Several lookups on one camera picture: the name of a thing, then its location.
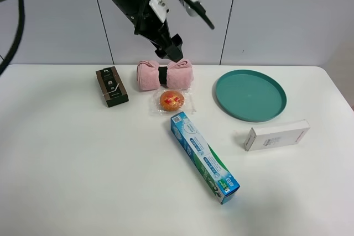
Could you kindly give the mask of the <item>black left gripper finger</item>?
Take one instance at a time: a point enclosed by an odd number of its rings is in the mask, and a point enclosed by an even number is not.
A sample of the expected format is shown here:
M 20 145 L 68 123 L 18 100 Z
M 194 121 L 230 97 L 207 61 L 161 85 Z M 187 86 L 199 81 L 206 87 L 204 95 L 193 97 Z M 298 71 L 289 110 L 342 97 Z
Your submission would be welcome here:
M 179 34 L 174 35 L 171 38 L 171 44 L 165 49 L 166 58 L 173 61 L 178 62 L 183 59 L 183 52 L 182 52 L 182 44 L 183 40 Z

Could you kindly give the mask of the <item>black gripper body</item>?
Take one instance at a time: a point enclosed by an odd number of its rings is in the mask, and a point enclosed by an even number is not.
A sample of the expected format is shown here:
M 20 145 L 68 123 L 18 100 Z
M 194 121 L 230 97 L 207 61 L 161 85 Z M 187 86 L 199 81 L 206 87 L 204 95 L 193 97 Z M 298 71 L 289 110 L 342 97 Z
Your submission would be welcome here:
M 143 13 L 139 14 L 139 6 L 128 6 L 124 15 L 134 25 L 134 35 L 148 39 L 157 48 L 170 46 L 170 33 L 167 22 L 162 23 L 149 4 L 146 4 Z

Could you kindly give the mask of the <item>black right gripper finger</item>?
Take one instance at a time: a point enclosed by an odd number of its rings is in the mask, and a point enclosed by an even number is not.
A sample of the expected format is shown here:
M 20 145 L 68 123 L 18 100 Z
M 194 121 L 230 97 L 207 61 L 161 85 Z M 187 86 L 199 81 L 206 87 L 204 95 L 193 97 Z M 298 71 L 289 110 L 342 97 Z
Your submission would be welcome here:
M 157 57 L 159 57 L 160 59 L 170 59 L 168 51 L 169 51 L 168 49 L 159 47 L 155 50 L 155 53 Z

